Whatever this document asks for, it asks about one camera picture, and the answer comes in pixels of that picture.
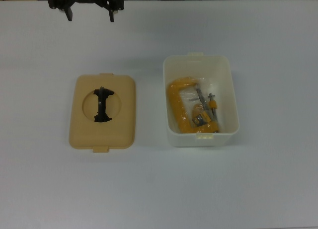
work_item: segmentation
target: black clamp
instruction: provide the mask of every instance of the black clamp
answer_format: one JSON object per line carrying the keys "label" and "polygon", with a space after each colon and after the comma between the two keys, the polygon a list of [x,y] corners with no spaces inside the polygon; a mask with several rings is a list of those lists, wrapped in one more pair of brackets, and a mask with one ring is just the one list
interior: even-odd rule
{"label": "black clamp", "polygon": [[109,118],[106,114],[106,99],[109,95],[113,94],[113,91],[102,86],[100,89],[94,90],[94,95],[98,96],[98,114],[95,116],[95,122],[107,122],[111,120],[111,118]]}

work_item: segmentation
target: yellow c-clamp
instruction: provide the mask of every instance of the yellow c-clamp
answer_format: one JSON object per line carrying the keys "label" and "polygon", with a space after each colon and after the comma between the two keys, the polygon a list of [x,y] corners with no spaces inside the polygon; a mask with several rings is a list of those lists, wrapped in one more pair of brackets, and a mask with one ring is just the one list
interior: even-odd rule
{"label": "yellow c-clamp", "polygon": [[[196,104],[192,110],[192,121],[196,127],[191,126],[187,111],[180,96],[180,91],[189,87],[195,87],[199,100],[201,101],[201,103]],[[167,96],[181,133],[219,132],[215,113],[217,105],[213,99],[214,95],[209,95],[210,101],[207,103],[201,92],[197,79],[184,77],[173,81],[167,88]]]}

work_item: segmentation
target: white tabletop surface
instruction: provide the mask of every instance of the white tabletop surface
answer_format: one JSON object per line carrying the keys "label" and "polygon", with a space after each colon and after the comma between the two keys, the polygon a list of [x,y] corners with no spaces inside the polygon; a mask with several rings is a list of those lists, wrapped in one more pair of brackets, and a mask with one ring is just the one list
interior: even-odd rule
{"label": "white tabletop surface", "polygon": [[[318,226],[318,1],[0,3],[1,229]],[[224,55],[240,130],[227,146],[167,142],[162,64]],[[68,143],[83,74],[137,85],[134,144]]]}

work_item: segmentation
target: white plastic box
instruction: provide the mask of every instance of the white plastic box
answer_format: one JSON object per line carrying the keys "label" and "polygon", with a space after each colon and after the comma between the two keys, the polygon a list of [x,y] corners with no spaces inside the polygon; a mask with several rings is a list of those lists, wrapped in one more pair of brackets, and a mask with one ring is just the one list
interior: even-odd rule
{"label": "white plastic box", "polygon": [[215,95],[218,133],[182,134],[174,118],[166,94],[166,121],[168,140],[175,147],[221,146],[239,130],[239,118],[230,64],[223,56],[204,56],[190,53],[188,56],[170,56],[163,64],[165,91],[172,81],[181,77],[204,78],[209,82],[208,92]]}

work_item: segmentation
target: beige lid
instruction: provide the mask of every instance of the beige lid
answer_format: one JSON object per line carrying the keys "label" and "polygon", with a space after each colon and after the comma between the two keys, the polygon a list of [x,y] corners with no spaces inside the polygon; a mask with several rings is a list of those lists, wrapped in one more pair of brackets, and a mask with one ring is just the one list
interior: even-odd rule
{"label": "beige lid", "polygon": [[[104,87],[113,91],[106,99],[106,114],[111,120],[95,122],[98,96],[94,91]],[[78,78],[72,107],[70,144],[75,149],[125,149],[135,137],[136,88],[129,76],[113,74],[82,75]]]}

